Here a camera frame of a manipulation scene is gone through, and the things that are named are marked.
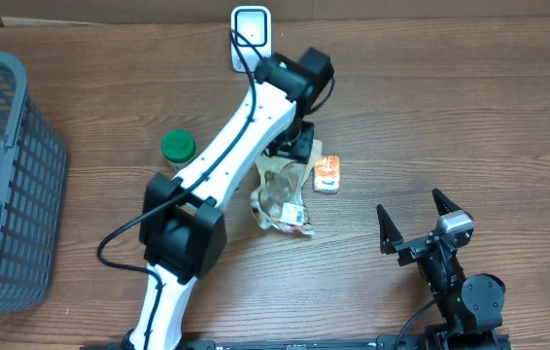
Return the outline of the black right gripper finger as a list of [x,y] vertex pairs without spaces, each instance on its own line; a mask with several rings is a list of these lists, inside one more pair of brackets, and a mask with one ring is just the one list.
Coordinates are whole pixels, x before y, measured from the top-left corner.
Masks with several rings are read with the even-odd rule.
[[439,188],[434,188],[431,194],[436,210],[440,216],[461,210],[461,207],[450,200]]
[[383,205],[379,204],[376,211],[380,229],[380,251],[386,255],[394,254],[397,252],[396,246],[403,242],[403,237]]

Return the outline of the orange tissue pack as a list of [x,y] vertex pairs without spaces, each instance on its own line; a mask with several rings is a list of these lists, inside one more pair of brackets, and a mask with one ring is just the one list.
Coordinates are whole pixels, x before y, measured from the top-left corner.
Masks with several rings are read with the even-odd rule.
[[340,158],[323,156],[314,165],[313,189],[319,193],[337,193],[340,188]]

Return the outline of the beige brown snack pouch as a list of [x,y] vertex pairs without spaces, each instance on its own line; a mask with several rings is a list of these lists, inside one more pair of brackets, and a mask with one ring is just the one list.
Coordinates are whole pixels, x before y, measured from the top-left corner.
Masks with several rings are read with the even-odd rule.
[[307,164],[284,158],[260,155],[255,160],[260,185],[250,195],[251,209],[258,226],[283,233],[313,236],[302,199],[302,188],[314,165],[322,159],[323,142],[313,140]]

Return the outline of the green lid white jar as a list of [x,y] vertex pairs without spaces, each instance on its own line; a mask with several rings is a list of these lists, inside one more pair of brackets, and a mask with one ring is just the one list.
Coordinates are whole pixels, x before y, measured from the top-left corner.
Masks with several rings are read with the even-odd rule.
[[184,129],[173,129],[167,132],[161,140],[160,148],[175,171],[186,167],[197,156],[195,139]]

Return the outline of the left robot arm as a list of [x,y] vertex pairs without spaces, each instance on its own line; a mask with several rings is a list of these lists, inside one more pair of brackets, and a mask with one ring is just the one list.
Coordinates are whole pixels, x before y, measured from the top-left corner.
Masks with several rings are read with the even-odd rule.
[[329,56],[315,48],[297,61],[279,53],[262,58],[243,104],[211,144],[173,178],[152,178],[139,228],[150,276],[139,322],[122,348],[179,346],[191,290],[225,247],[223,211],[236,186],[261,155],[309,161],[314,125],[304,118],[333,75]]

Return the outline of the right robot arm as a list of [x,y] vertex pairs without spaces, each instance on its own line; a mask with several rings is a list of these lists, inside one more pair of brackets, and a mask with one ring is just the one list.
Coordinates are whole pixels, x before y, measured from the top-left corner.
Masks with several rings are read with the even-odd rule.
[[401,266],[414,263],[430,288],[431,301],[417,311],[396,335],[376,338],[379,349],[509,349],[509,336],[498,334],[505,284],[488,273],[467,277],[458,261],[470,242],[474,219],[440,189],[432,190],[438,212],[427,235],[406,241],[383,205],[376,207],[380,251],[397,255]]

